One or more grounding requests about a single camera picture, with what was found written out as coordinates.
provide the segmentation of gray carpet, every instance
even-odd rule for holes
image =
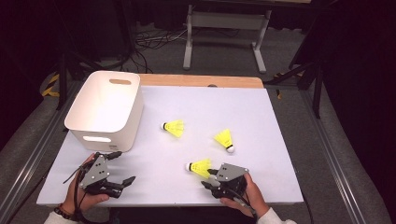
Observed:
[[[148,67],[158,74],[193,74],[217,76],[260,77],[269,80],[278,72],[288,71],[290,60],[300,46],[304,35],[298,31],[269,29],[264,37],[262,56],[267,67],[265,75],[258,73],[250,42],[255,32],[240,31],[236,36],[228,37],[210,30],[201,31],[194,36],[191,69],[182,69],[185,41],[175,40],[160,49],[141,51],[146,57]],[[134,58],[144,63],[142,57]],[[136,69],[129,61],[124,71],[144,73],[145,69]],[[293,77],[286,84],[294,83]],[[274,87],[268,87],[270,98],[279,122],[286,146],[290,153],[301,189],[312,210],[315,223],[355,223],[347,211],[345,200],[333,177],[332,169],[326,160],[323,145],[314,122],[310,117],[310,108],[304,104],[300,91],[279,86],[282,98],[276,96]],[[23,165],[28,161],[42,133],[47,129],[55,111],[57,99],[46,97],[44,102],[32,113],[14,134],[0,153],[0,198],[6,198]],[[332,109],[332,104],[323,90],[320,105],[321,124],[334,149],[350,188],[366,223],[391,223],[382,198],[369,176],[364,172],[353,148],[349,144],[343,129]],[[26,198],[42,175],[50,167],[65,137],[61,122],[49,141],[46,152],[29,179],[21,199]],[[41,186],[30,195],[11,223],[42,223],[51,211],[50,208],[35,204]],[[305,203],[294,205],[276,205],[273,207],[283,218],[297,223],[310,223]],[[93,208],[87,217],[92,220],[106,220],[106,208]]]

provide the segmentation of black device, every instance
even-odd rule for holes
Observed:
[[[250,206],[248,199],[245,199],[248,183],[244,177],[248,169],[223,163],[218,170],[208,169],[215,179],[210,182],[201,181],[206,189],[212,191],[215,198],[229,198],[248,208],[251,214],[257,219],[256,211]]]
[[[109,154],[102,154],[100,152],[96,152],[91,161],[88,161],[82,164],[76,170],[77,179],[75,193],[74,193],[74,205],[75,205],[75,216],[77,220],[82,221],[86,224],[99,224],[98,222],[89,221],[82,215],[82,211],[80,209],[81,202],[84,200],[83,198],[78,201],[78,188],[83,188],[85,193],[89,194],[107,194],[109,197],[119,198],[121,196],[122,190],[128,186],[130,186],[135,179],[135,176],[131,176],[122,181],[121,184],[116,184],[112,182],[108,182],[107,178],[110,176],[110,172],[107,168],[107,161],[111,161],[116,159],[122,154],[122,152],[112,152]]]
[[[135,179],[135,176],[132,176],[123,180],[121,184],[107,181],[110,172],[106,161],[116,159],[121,154],[121,152],[112,152],[110,154],[96,152],[92,161],[82,165],[79,186],[89,194],[107,194],[110,197],[119,198],[122,190],[130,186]]]

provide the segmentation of yellow shuttlecock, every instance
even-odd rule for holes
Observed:
[[[177,119],[163,124],[163,129],[176,137],[180,137],[184,131],[183,120]]]
[[[221,133],[218,133],[215,136],[215,139],[222,146],[224,146],[228,152],[233,153],[235,151],[235,147],[233,146],[233,140],[231,139],[231,133],[229,129],[226,129]]]
[[[210,169],[210,166],[211,166],[210,159],[205,159],[202,161],[187,163],[186,170],[194,172],[194,173],[208,179],[210,176],[210,173],[207,170]]]

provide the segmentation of human hand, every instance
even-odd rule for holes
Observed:
[[[83,164],[87,163],[88,161],[91,161],[93,159],[94,154],[92,153],[91,156],[84,161]],[[75,213],[75,205],[74,205],[74,194],[75,194],[75,185],[77,181],[77,175],[74,177],[73,181],[69,185],[69,189],[67,191],[66,198],[64,199],[64,203],[62,204],[62,209],[69,213],[70,215],[73,215]],[[104,201],[107,201],[109,199],[108,195],[106,194],[97,194],[97,195],[91,195],[91,194],[86,194],[84,197],[84,189],[78,187],[78,203],[81,202],[80,209],[81,211],[87,211],[90,209],[92,206],[96,205],[97,203],[101,203]]]
[[[270,207],[267,205],[265,202],[264,198],[262,197],[262,192],[260,191],[259,187],[256,185],[256,183],[253,182],[251,176],[249,173],[244,174],[244,177],[247,181],[247,190],[244,195],[245,200],[247,200],[250,203],[250,206],[256,210],[257,217],[260,218],[265,215],[265,213],[268,212]],[[250,210],[244,206],[242,206],[240,203],[228,199],[228,198],[220,198],[220,202],[223,203],[224,205],[238,209],[241,211],[243,214],[245,214],[248,217],[253,217],[253,214],[251,214]]]

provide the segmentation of table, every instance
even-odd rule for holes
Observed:
[[[214,169],[223,162],[248,168],[268,203],[303,201],[260,79],[141,75],[141,85],[145,107],[134,145],[108,162],[109,181],[120,183],[131,175],[136,175],[136,180],[118,199],[99,206],[221,206],[201,185],[203,179],[184,169],[185,163],[206,157],[212,160]],[[169,119],[185,121],[185,132],[179,139],[161,130],[161,123]],[[232,131],[236,147],[233,154],[213,139],[222,128]],[[62,183],[91,153],[68,133],[37,204],[61,203],[68,187],[68,183]]]

